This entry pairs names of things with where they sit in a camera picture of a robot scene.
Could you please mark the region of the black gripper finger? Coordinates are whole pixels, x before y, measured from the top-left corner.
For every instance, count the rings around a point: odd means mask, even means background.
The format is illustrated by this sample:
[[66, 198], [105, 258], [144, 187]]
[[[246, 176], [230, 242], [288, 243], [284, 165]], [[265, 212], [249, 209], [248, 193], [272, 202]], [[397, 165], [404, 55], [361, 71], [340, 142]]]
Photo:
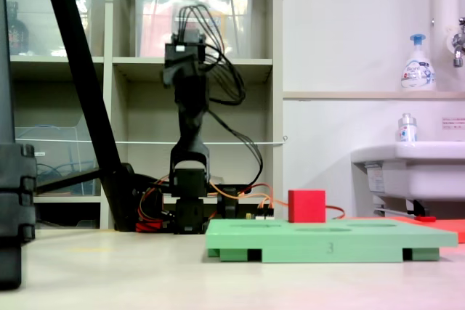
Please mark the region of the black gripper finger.
[[178, 81], [197, 74], [198, 59], [194, 54], [181, 57], [165, 57], [162, 72], [162, 83], [165, 88], [175, 86]]

